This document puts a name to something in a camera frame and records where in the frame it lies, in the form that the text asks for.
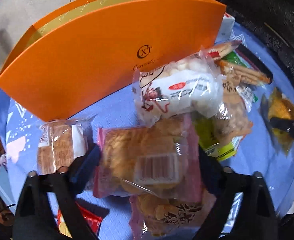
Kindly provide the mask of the round cracker packet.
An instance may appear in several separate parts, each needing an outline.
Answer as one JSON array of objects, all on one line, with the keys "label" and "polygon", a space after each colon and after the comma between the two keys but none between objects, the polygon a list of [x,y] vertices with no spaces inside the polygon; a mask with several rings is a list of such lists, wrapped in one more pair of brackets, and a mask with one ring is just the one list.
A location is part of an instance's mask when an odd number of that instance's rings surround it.
[{"label": "round cracker packet", "polygon": [[207,49],[206,54],[209,55],[214,61],[217,61],[234,51],[240,44],[242,44],[241,40],[223,42]]}]

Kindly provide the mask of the green snack packet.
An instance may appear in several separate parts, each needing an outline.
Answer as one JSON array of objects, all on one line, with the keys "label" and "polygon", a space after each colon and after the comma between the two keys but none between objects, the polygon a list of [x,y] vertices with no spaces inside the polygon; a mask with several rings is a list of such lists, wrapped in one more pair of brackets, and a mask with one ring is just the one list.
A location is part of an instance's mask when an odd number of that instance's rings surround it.
[{"label": "green snack packet", "polygon": [[250,65],[242,60],[235,51],[230,52],[222,59],[232,64],[237,64],[239,66],[250,68]]}]

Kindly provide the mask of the brown cake packet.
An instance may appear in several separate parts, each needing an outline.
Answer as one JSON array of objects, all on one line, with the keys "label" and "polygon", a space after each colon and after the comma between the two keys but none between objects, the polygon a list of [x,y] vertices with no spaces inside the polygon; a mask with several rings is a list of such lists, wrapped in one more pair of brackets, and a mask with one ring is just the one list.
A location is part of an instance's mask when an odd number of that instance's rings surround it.
[{"label": "brown cake packet", "polygon": [[70,166],[88,151],[94,116],[54,120],[39,126],[37,165],[40,175],[51,174]]}]

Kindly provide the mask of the sandwich cracker packet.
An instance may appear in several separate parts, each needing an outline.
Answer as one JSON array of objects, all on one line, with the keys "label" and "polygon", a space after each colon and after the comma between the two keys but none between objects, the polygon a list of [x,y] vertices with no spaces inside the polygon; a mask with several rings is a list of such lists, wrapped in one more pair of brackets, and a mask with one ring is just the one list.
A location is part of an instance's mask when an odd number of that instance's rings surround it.
[{"label": "sandwich cracker packet", "polygon": [[253,70],[225,60],[215,61],[221,73],[236,85],[245,83],[248,85],[262,86],[272,83],[272,79],[263,72]]}]

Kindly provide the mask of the red snack packet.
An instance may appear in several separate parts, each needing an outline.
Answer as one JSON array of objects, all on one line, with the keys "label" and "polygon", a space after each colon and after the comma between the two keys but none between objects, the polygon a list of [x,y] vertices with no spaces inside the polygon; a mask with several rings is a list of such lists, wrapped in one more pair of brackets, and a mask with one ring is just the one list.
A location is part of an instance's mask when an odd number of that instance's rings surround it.
[{"label": "red snack packet", "polygon": [[[100,230],[100,226],[103,221],[103,218],[98,215],[95,215],[93,212],[82,207],[78,203],[76,203],[76,206],[81,214],[82,220],[86,223],[86,225],[88,225],[89,229],[95,235],[95,237],[98,238],[99,230]],[[67,222],[64,219],[63,213],[60,209],[58,209],[58,213],[57,213],[57,226],[58,226],[59,232],[62,235],[73,238],[69,231],[69,227],[67,226]]]}]

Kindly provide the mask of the floral tissue pack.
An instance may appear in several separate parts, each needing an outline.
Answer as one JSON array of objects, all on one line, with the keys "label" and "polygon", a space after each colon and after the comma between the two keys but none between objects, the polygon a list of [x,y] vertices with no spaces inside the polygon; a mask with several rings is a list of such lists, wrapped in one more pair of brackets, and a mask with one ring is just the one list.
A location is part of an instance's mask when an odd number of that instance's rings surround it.
[{"label": "floral tissue pack", "polygon": [[220,27],[220,35],[223,37],[229,37],[231,35],[232,28],[235,23],[235,18],[228,14],[227,12],[224,13],[221,27]]}]

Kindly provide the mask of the orange cardboard box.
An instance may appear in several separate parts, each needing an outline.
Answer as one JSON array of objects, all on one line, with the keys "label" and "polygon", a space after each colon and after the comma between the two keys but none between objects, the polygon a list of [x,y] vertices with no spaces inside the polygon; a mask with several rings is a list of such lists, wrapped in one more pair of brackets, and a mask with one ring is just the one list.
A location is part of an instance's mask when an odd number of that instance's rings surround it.
[{"label": "orange cardboard box", "polygon": [[76,0],[32,24],[0,72],[0,88],[44,121],[66,119],[149,71],[211,47],[215,0]]}]

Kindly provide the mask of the yellow bread packet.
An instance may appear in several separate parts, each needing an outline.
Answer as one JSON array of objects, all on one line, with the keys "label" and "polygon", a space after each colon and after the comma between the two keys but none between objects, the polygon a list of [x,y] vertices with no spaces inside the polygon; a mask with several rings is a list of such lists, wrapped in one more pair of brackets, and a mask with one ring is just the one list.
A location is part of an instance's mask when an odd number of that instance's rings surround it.
[{"label": "yellow bread packet", "polygon": [[287,132],[272,128],[270,120],[275,117],[294,121],[293,103],[278,89],[278,87],[274,87],[269,98],[263,94],[260,103],[260,114],[276,152],[281,152],[287,156],[293,144],[293,139]]}]

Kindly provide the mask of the black smartphone red case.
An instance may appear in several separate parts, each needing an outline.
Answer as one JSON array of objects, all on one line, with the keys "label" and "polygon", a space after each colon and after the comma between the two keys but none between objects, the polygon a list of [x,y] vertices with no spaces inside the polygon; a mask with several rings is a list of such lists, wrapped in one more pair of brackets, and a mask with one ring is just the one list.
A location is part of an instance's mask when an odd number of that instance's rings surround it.
[{"label": "black smartphone red case", "polygon": [[273,81],[273,74],[267,68],[267,66],[255,55],[253,54],[247,47],[245,47],[242,43],[236,48],[236,52],[242,57],[247,63],[249,63],[255,70],[259,70],[263,74],[266,75],[269,79],[269,84]]}]

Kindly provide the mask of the blue patterned tablecloth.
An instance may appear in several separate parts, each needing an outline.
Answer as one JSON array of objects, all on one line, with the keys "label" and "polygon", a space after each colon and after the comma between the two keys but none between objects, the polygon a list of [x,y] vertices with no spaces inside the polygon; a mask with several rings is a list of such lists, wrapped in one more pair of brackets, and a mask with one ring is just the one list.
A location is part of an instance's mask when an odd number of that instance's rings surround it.
[{"label": "blue patterned tablecloth", "polygon": [[[259,41],[249,30],[235,24],[232,37],[240,38],[247,48],[254,53],[273,73],[273,83],[255,89],[257,97],[268,96],[274,87],[294,102],[294,88],[286,74],[274,60],[272,52]],[[284,216],[294,202],[294,148],[288,155],[276,152],[263,118],[260,115],[259,103],[252,105],[248,115],[253,122],[251,133],[246,136],[237,149],[236,156],[224,164],[236,172],[252,174],[260,171],[269,187],[270,195],[277,215]],[[92,127],[129,127],[137,124],[131,87],[100,100],[79,113],[80,117],[90,116]],[[17,203],[28,172],[37,169],[38,140],[40,138],[40,119],[24,107],[9,98],[0,89],[0,134],[4,144],[15,140],[20,147],[7,154],[7,170],[12,191],[12,202]],[[129,226],[131,207],[124,197],[94,198],[92,192],[85,191],[78,196],[81,204],[92,212],[103,217],[100,226],[100,239],[131,239]]]}]

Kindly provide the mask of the green yellow cracker packet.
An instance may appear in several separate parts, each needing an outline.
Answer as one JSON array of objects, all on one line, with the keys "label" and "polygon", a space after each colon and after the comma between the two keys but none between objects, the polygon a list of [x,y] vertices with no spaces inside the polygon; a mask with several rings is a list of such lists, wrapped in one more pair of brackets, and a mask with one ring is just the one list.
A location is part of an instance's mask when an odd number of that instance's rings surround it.
[{"label": "green yellow cracker packet", "polygon": [[193,121],[193,124],[199,136],[199,145],[208,156],[224,161],[236,155],[244,136],[233,137],[231,142],[222,146],[214,135],[214,123],[211,119],[199,117]]}]

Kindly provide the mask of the white marshmallow snack bag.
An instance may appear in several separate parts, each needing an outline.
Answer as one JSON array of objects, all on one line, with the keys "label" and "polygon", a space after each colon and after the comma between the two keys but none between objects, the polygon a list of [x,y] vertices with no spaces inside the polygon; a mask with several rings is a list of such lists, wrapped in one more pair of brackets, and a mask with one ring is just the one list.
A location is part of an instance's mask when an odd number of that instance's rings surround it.
[{"label": "white marshmallow snack bag", "polygon": [[222,81],[223,76],[205,51],[148,72],[136,70],[132,92],[137,116],[148,127],[190,112],[210,118],[223,102]]}]

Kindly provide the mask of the pink biscuit bag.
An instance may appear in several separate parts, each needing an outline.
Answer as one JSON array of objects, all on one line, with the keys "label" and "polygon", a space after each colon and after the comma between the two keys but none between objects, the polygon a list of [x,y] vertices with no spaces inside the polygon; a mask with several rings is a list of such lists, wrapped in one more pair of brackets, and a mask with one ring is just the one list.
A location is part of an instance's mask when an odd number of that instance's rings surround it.
[{"label": "pink biscuit bag", "polygon": [[152,127],[100,128],[93,194],[128,197],[134,239],[198,229],[215,197],[202,181],[199,138],[187,114]]}]

